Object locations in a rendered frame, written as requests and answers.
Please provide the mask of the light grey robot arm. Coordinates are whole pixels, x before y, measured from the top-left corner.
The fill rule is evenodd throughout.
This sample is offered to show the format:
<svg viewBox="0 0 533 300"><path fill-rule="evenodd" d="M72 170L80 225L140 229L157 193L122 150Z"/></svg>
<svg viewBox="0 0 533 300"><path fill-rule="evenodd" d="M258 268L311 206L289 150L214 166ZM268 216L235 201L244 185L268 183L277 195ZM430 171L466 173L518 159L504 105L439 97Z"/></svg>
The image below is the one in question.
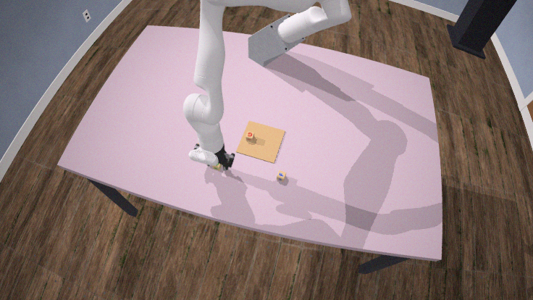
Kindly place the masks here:
<svg viewBox="0 0 533 300"><path fill-rule="evenodd" d="M323 8L312 7L319 2ZM297 13L278 27L280 38L292 43L352 18L348 0L201 0L200 31L194 83L207 95L192 93L183 105L186 120L196 131L200 148L190 151L195 162L215 166L224 145L219 121L224 114L222 73L225 47L222 18L225 7L265 6ZM300 13L300 14L299 14ZM323 15L324 14L324 15ZM322 19L321 19L322 18Z"/></svg>

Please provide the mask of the tan flat mat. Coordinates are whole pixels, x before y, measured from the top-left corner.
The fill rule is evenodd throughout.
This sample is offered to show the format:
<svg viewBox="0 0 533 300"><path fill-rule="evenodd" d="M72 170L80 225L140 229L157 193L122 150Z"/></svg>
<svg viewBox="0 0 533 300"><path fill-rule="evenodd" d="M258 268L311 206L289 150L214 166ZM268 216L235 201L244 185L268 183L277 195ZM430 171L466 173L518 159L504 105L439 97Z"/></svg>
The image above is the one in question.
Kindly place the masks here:
<svg viewBox="0 0 533 300"><path fill-rule="evenodd" d="M253 142L245 139L248 131L254 133ZM284 133L285 130L249 121L236 152L274 163Z"/></svg>

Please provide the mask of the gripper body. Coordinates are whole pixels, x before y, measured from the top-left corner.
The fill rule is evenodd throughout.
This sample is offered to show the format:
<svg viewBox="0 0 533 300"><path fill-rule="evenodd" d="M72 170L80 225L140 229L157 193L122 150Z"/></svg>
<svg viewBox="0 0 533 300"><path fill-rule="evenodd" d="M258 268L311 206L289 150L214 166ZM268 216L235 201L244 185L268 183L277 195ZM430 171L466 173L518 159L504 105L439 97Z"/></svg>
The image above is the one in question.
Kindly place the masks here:
<svg viewBox="0 0 533 300"><path fill-rule="evenodd" d="M215 155L216 155L217 157L220 156L219 158L220 158L220 160L221 160L221 159L224 159L224 158L226 157L226 156L224 155L224 153L227 153L227 152L224 150L224 145L223 145L222 149L221 149L220 151L218 151L217 153L215 153Z"/></svg>

